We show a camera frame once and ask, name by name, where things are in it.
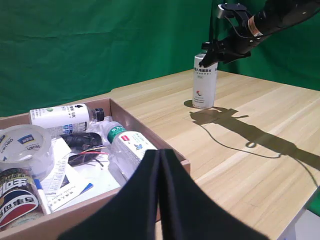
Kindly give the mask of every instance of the water bottle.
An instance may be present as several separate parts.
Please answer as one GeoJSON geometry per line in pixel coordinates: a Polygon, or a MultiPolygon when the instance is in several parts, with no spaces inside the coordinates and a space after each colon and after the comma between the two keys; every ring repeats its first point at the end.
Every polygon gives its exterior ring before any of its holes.
{"type": "Polygon", "coordinates": [[[104,137],[110,142],[110,158],[129,179],[143,159],[146,150],[157,148],[137,131],[126,130],[119,122],[111,121],[104,125],[104,137]]]}
{"type": "Polygon", "coordinates": [[[102,108],[91,109],[85,104],[55,106],[29,111],[30,124],[47,129],[52,138],[63,134],[84,132],[90,124],[105,119],[102,108]]]}
{"type": "Polygon", "coordinates": [[[218,63],[209,67],[199,66],[209,49],[209,44],[202,43],[201,53],[194,57],[192,105],[198,109],[212,108],[215,102],[218,63]]]}

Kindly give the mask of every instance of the tape roll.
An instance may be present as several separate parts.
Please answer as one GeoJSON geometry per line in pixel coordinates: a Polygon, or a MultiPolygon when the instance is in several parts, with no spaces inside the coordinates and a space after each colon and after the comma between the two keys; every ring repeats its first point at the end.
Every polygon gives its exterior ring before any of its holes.
{"type": "Polygon", "coordinates": [[[22,124],[0,132],[0,171],[26,169],[32,177],[41,181],[53,167],[51,136],[46,129],[22,124]]]}

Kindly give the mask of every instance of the robotic arm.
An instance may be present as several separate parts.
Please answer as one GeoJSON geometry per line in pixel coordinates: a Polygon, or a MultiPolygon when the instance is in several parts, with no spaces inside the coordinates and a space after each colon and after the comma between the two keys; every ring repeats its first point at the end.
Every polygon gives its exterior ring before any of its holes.
{"type": "Polygon", "coordinates": [[[267,0],[261,11],[251,15],[240,3],[219,4],[217,18],[226,19],[232,28],[225,39],[207,43],[208,51],[199,66],[207,68],[217,62],[228,64],[250,57],[251,49],[272,34],[308,20],[319,12],[319,8],[320,0],[267,0]],[[232,18],[238,26],[233,25],[232,18]]]}

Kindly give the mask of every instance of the bottle cap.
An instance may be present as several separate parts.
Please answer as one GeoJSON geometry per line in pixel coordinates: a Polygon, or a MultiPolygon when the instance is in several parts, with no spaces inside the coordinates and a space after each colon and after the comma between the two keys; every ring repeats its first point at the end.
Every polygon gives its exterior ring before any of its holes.
{"type": "Polygon", "coordinates": [[[105,112],[102,108],[95,108],[96,120],[97,122],[101,122],[105,119],[105,112]]]}
{"type": "Polygon", "coordinates": [[[205,41],[201,44],[201,49],[209,50],[211,43],[209,41],[205,41]]]}
{"type": "Polygon", "coordinates": [[[111,121],[103,125],[104,137],[112,144],[114,138],[119,134],[125,132],[126,129],[117,121],[111,121]]]}

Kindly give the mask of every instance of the black bottle cap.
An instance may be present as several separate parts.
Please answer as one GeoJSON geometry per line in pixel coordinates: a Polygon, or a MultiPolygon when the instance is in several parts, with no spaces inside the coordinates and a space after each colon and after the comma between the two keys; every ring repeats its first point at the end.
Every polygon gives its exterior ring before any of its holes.
{"type": "Polygon", "coordinates": [[[105,112],[102,108],[95,108],[96,120],[97,122],[101,122],[105,120],[105,112]]]}
{"type": "Polygon", "coordinates": [[[211,43],[209,41],[205,41],[201,44],[201,49],[209,50],[211,43]]]}

